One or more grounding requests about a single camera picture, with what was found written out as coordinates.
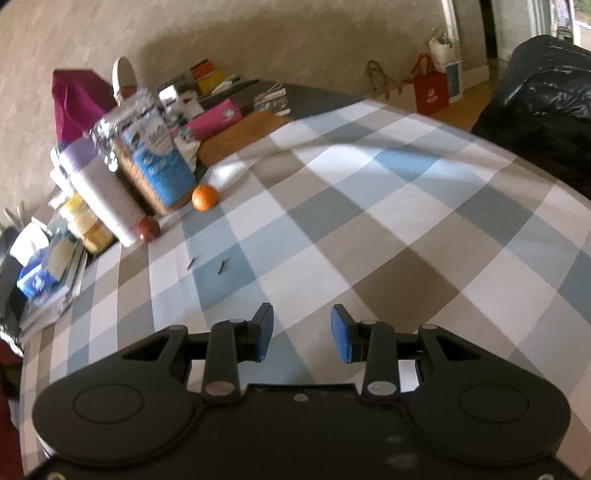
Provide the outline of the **yellow lid glass jar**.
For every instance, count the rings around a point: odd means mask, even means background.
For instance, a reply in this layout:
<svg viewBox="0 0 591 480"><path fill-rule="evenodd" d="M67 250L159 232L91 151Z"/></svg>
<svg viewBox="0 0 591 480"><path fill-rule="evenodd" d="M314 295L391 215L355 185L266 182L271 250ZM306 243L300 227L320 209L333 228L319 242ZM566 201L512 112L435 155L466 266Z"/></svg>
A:
<svg viewBox="0 0 591 480"><path fill-rule="evenodd" d="M67 200L58 213L66 221L68 230L93 255L101 254L114 241L114 235L79 194Z"/></svg>

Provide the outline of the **black puffer jacket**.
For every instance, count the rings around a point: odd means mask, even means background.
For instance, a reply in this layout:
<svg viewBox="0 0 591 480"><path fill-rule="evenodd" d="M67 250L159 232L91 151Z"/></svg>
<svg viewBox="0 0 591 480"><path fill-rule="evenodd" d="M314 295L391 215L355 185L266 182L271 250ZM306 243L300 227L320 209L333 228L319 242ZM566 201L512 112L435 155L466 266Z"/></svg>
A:
<svg viewBox="0 0 591 480"><path fill-rule="evenodd" d="M520 44L472 133L590 196L590 52L549 35Z"/></svg>

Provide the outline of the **stack of books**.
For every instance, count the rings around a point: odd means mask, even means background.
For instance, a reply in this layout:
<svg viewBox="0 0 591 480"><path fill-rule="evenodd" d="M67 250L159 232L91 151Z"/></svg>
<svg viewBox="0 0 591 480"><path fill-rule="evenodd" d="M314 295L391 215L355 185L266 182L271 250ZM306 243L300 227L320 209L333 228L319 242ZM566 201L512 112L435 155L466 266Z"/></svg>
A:
<svg viewBox="0 0 591 480"><path fill-rule="evenodd" d="M84 246L77 242L62 279L27 306L20 323L19 341L22 344L27 344L38 332L58 321L80 294L87 259Z"/></svg>

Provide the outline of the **magenta paper bag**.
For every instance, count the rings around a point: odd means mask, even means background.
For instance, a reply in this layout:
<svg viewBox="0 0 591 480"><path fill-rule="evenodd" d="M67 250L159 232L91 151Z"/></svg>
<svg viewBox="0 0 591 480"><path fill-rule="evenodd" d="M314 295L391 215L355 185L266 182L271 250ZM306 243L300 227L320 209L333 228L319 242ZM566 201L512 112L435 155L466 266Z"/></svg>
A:
<svg viewBox="0 0 591 480"><path fill-rule="evenodd" d="M117 104L111 85L90 69L56 69L52 97L57 145L64 149Z"/></svg>

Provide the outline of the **round white mirror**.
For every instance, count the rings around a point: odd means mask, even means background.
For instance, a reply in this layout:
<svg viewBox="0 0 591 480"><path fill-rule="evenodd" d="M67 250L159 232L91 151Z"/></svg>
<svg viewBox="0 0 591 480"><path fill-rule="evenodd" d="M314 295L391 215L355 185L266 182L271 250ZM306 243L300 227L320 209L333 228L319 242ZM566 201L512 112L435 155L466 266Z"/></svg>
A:
<svg viewBox="0 0 591 480"><path fill-rule="evenodd" d="M111 80L113 96L118 103L129 98L137 91L137 80L133 67L124 56L114 61Z"/></svg>

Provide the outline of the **brown paper shopping bag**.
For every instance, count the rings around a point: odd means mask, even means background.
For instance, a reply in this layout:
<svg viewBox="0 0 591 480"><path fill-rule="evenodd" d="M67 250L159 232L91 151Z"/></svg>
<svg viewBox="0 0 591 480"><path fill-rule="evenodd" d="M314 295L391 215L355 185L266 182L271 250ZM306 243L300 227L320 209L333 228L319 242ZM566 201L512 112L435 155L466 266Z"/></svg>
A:
<svg viewBox="0 0 591 480"><path fill-rule="evenodd" d="M404 81L394 80L381 64L370 60L366 66L367 78L372 85L370 97L395 108L417 112L414 86Z"/></svg>

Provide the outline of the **checkered tablecloth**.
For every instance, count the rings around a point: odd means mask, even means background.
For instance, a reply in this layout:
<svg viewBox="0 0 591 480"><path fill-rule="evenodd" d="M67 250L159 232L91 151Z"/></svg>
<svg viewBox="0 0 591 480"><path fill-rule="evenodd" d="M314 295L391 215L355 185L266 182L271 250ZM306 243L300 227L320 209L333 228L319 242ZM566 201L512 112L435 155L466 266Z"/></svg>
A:
<svg viewBox="0 0 591 480"><path fill-rule="evenodd" d="M26 346L26 470L43 459L31 409L50 383L169 325L201 332L269 302L270 351L242 365L244 383L359 379L332 343L337 303L401 332L437 324L567 396L559 455L589 477L585 197L487 141L373 101L290 122L230 155L211 181L213 209L185 206L155 241L112 246L72 307Z"/></svg>

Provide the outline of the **far dark plum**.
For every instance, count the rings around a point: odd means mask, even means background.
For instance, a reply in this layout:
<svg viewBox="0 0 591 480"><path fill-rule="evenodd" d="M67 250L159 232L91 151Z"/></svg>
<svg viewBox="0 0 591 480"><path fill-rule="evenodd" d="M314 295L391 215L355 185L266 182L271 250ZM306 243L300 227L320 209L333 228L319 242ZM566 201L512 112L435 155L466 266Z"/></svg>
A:
<svg viewBox="0 0 591 480"><path fill-rule="evenodd" d="M160 236L161 229L154 218L144 217L138 222L136 232L143 243L149 243Z"/></svg>

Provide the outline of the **pink pencil case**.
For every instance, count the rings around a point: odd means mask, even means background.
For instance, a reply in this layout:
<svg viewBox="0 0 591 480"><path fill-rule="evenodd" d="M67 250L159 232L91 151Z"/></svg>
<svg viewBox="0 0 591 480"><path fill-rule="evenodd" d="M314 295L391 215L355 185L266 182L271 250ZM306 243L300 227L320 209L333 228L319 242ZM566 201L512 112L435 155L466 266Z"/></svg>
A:
<svg viewBox="0 0 591 480"><path fill-rule="evenodd" d="M242 120L242 110L226 99L188 121L184 127L197 141L207 140Z"/></svg>

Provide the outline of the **wooden cutting board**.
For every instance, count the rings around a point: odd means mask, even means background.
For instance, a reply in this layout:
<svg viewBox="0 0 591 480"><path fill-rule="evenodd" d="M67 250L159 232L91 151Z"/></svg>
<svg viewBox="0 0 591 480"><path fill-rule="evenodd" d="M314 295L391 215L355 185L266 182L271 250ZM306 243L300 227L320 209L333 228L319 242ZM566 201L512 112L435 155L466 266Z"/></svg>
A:
<svg viewBox="0 0 591 480"><path fill-rule="evenodd" d="M255 111L218 134L202 142L197 150L197 159L211 167L252 143L263 139L273 131L290 123L288 116Z"/></svg>

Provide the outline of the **clear cereal jar blue label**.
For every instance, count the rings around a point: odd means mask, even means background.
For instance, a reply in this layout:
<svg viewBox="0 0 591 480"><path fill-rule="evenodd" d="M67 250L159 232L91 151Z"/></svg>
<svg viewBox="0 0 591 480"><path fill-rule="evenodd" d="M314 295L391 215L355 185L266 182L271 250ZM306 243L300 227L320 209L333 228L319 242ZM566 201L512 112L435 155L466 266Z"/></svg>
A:
<svg viewBox="0 0 591 480"><path fill-rule="evenodd" d="M156 214L168 214L189 201L194 173L148 90L138 90L100 118L91 138L98 149L114 155L122 174Z"/></svg>

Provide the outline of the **blue Tempo tissue box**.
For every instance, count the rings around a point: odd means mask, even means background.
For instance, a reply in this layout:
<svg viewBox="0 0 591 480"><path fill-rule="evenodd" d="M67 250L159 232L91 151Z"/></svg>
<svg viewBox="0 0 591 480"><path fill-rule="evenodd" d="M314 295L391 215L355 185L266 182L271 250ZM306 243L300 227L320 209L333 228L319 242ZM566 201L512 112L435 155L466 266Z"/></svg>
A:
<svg viewBox="0 0 591 480"><path fill-rule="evenodd" d="M61 280L70 260L70 254L42 249L21 269L16 285L27 298L35 298Z"/></svg>

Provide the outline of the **red jacket on chair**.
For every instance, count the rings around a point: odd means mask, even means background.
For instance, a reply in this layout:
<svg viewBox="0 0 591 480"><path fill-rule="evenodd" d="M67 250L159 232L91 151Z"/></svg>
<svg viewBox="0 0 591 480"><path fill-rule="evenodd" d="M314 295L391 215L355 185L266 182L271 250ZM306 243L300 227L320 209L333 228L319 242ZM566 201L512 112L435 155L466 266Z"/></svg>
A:
<svg viewBox="0 0 591 480"><path fill-rule="evenodd" d="M18 389L10 386L6 373L11 367L19 367L20 358L11 348L1 342L1 478L23 479L20 440L17 428L12 421L9 400L18 395Z"/></svg>

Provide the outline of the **red shopping bag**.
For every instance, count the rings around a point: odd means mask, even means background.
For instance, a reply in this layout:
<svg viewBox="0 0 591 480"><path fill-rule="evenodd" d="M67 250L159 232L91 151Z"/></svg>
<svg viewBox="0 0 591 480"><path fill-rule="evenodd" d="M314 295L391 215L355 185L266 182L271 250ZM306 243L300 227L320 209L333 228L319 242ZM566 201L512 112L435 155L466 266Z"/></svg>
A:
<svg viewBox="0 0 591 480"><path fill-rule="evenodd" d="M449 106L447 75L440 72L431 55L421 53L411 72L411 83L414 86L417 112L424 116Z"/></svg>

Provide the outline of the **white shopping bag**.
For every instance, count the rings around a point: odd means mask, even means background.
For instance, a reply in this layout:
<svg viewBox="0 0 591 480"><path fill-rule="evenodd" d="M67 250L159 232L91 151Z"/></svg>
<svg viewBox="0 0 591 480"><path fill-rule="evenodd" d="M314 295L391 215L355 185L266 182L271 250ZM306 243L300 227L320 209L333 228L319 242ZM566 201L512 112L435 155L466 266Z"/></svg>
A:
<svg viewBox="0 0 591 480"><path fill-rule="evenodd" d="M428 42L429 52L438 71L445 73L448 81L449 102L463 97L463 66L459 42L449 27L435 28Z"/></svg>

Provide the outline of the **far small mandarin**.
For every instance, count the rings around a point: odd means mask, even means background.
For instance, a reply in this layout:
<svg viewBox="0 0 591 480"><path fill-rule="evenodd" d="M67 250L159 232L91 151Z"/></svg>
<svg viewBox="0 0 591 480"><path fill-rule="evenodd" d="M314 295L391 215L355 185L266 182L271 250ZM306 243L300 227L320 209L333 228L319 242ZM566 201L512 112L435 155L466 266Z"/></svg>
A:
<svg viewBox="0 0 591 480"><path fill-rule="evenodd" d="M191 203L195 210L204 212L211 210L219 201L217 190L208 184L197 185L191 195Z"/></svg>

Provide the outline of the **white lilac thermos bottle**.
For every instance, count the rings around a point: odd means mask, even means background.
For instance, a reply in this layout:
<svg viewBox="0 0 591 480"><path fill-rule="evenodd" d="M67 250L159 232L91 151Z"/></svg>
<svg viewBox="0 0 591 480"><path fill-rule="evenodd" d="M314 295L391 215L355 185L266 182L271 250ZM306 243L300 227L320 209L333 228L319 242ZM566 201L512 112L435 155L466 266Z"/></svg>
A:
<svg viewBox="0 0 591 480"><path fill-rule="evenodd" d="M73 188L124 247L138 239L144 212L123 184L109 171L93 141L80 137L60 154L59 162Z"/></svg>

